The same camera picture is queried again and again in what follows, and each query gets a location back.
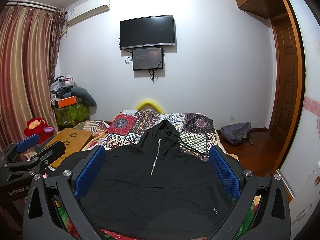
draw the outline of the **patchwork bedspread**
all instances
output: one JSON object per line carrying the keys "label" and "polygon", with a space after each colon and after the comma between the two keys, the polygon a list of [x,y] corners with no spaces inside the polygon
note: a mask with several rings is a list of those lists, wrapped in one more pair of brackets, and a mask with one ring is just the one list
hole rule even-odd
{"label": "patchwork bedspread", "polygon": [[[146,129],[153,127],[162,120],[168,120],[180,133],[181,139],[201,153],[208,154],[212,146],[217,143],[217,134],[212,119],[195,113],[159,114],[153,111],[124,110],[109,127],[107,135],[98,144],[106,150],[116,147],[139,143],[140,137]],[[207,161],[207,155],[181,148],[185,153]]]}

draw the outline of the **curtain rod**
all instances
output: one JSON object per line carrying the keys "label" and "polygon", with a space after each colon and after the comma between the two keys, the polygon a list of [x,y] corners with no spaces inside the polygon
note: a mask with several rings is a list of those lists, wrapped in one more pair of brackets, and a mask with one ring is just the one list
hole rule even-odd
{"label": "curtain rod", "polygon": [[28,6],[28,7],[34,7],[34,8],[39,8],[39,9],[44,9],[47,11],[56,11],[55,6],[47,5],[44,3],[39,3],[39,2],[32,2],[28,0],[10,0],[7,5],[21,5],[21,6]]}

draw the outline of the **small monitor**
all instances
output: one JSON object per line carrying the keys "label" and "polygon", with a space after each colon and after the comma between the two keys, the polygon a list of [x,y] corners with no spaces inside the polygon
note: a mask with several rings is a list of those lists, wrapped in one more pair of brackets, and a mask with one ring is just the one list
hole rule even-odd
{"label": "small monitor", "polygon": [[163,69],[162,47],[133,49],[132,65],[133,70]]}

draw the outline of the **drawstring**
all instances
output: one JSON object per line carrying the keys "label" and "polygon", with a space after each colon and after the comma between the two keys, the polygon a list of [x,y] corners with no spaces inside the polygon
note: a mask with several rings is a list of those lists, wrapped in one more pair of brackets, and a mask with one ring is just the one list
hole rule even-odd
{"label": "drawstring", "polygon": [[179,144],[181,147],[184,147],[184,148],[186,148],[186,149],[189,150],[189,151],[193,151],[193,152],[199,153],[200,155],[206,155],[206,156],[208,156],[207,153],[201,153],[201,152],[199,152],[198,150],[196,150],[196,149],[194,149],[193,147],[191,147],[190,145],[186,144],[186,143],[181,139],[180,135],[175,135],[174,133],[172,133],[171,135],[176,136],[184,145],[178,143],[178,142],[175,141],[175,140],[172,140],[172,139],[169,138],[169,137],[167,137],[167,139],[173,141],[174,143]]}

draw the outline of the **backpack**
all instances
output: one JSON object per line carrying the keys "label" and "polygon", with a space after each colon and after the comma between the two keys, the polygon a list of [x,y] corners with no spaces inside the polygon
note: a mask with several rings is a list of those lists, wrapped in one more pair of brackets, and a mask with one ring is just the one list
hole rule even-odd
{"label": "backpack", "polygon": [[247,140],[253,145],[249,134],[250,128],[250,122],[236,123],[221,127],[220,132],[222,137],[232,145],[238,145]]}

